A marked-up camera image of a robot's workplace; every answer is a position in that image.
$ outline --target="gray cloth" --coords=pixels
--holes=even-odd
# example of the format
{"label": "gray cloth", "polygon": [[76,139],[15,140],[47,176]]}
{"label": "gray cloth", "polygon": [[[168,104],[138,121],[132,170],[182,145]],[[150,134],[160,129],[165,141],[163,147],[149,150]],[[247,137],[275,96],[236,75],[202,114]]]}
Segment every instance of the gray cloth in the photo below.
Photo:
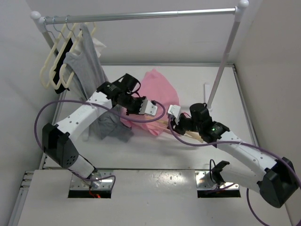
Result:
{"label": "gray cloth", "polygon": [[[67,67],[74,71],[73,85],[79,93],[82,93],[81,96],[88,100],[108,78],[97,57],[88,27],[85,24],[81,24],[80,29],[83,36],[82,52],[79,55],[67,53],[64,64],[67,64]],[[120,113],[121,106],[115,106],[114,110]],[[110,136],[127,142],[133,136],[131,128],[125,126],[120,121],[120,118],[111,112],[102,114],[91,124],[91,127],[100,139]]]}

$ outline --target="white table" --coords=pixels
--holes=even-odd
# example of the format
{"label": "white table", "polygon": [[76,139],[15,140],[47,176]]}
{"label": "white table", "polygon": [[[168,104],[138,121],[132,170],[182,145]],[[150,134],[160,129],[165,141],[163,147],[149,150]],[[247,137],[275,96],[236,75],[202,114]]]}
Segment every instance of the white table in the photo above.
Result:
{"label": "white table", "polygon": [[[191,104],[204,101],[203,84],[213,84],[217,72],[217,67],[197,66],[105,66],[104,70],[111,81],[124,73],[141,80],[153,68],[175,87],[186,111]],[[65,99],[74,97],[68,92]],[[59,120],[76,108],[76,104],[63,104]],[[225,68],[211,116],[252,142],[231,67]],[[193,169],[208,169],[211,158],[216,163],[226,160],[244,167],[236,159],[214,147],[184,146],[169,134],[154,137],[140,129],[133,131],[135,136],[126,144],[111,137],[100,141],[94,136],[75,143],[80,154],[96,167],[123,169],[114,170],[117,179],[111,199],[67,198],[71,173],[47,158],[44,168],[55,170],[34,172],[18,226],[261,226],[247,206],[243,187],[241,198],[197,197]],[[275,209],[259,194],[251,191],[250,196],[263,221],[271,226],[290,225],[285,206]]]}

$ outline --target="white wall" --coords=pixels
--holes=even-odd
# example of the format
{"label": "white wall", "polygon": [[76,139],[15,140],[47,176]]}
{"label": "white wall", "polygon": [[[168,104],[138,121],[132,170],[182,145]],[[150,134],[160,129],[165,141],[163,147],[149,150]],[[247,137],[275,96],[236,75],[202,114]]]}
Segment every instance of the white wall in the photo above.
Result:
{"label": "white wall", "polygon": [[[233,8],[239,0],[26,0],[42,16]],[[230,55],[235,58],[262,0],[250,6]],[[233,15],[98,22],[102,62],[220,62]]]}
{"label": "white wall", "polygon": [[[6,226],[25,170],[39,166],[42,151],[33,135],[38,110],[57,98],[39,71],[49,47],[29,18],[24,0],[0,1],[0,226]],[[42,115],[51,121],[54,108]]]}
{"label": "white wall", "polygon": [[[264,0],[236,60],[258,140],[301,176],[301,1]],[[287,202],[294,225],[301,192]]]}

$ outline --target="pink cloth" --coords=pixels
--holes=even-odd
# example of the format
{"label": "pink cloth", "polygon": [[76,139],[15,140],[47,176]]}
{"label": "pink cloth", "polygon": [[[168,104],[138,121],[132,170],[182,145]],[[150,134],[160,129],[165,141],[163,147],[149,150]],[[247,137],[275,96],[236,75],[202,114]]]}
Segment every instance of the pink cloth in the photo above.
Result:
{"label": "pink cloth", "polygon": [[[156,69],[153,69],[150,72],[145,74],[145,77],[141,81],[141,88],[138,91],[140,96],[146,96],[148,100],[156,100],[164,105],[166,111],[168,110],[170,105],[180,105],[179,97],[175,89],[168,82],[168,80]],[[157,114],[155,117],[158,117],[163,112],[162,108],[158,105]],[[122,109],[122,114],[126,115],[126,110]],[[139,119],[139,120],[147,120],[144,115],[129,115],[130,118]],[[128,127],[138,126],[144,130],[148,130],[151,134],[158,136],[163,130],[154,127],[152,125],[158,125],[162,127],[162,123],[158,122],[150,122],[150,123],[136,123],[128,120],[120,119],[123,124]],[[167,114],[161,119],[167,121]]]}

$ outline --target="hanger hook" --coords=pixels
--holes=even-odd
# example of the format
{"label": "hanger hook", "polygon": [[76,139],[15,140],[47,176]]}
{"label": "hanger hook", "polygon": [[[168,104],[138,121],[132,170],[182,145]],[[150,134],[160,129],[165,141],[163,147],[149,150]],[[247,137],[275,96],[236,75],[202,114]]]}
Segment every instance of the hanger hook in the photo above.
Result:
{"label": "hanger hook", "polygon": [[73,33],[74,37],[76,37],[76,36],[75,36],[75,33],[74,33],[72,30],[70,30],[69,27],[68,27],[68,17],[69,17],[69,16],[70,16],[70,15],[67,15],[67,16],[66,16],[66,20],[65,20],[65,21],[66,21],[66,26],[67,26],[68,30],[71,31],[71,32]]}
{"label": "hanger hook", "polygon": [[55,38],[55,35],[52,33],[52,31],[48,31],[47,28],[46,28],[45,20],[46,20],[47,18],[49,18],[49,16],[46,16],[46,17],[44,17],[44,19],[43,19],[44,28],[45,28],[45,30],[46,30],[47,32],[49,32],[49,33],[52,34],[52,36],[53,36],[54,39],[56,39],[56,38]]}
{"label": "hanger hook", "polygon": [[58,30],[55,28],[55,18],[56,18],[56,17],[58,17],[58,16],[54,16],[54,17],[52,18],[52,25],[53,25],[54,29],[55,29],[57,32],[60,32],[60,33],[62,34],[62,37],[65,39],[63,33],[62,33],[61,31],[58,31]]}

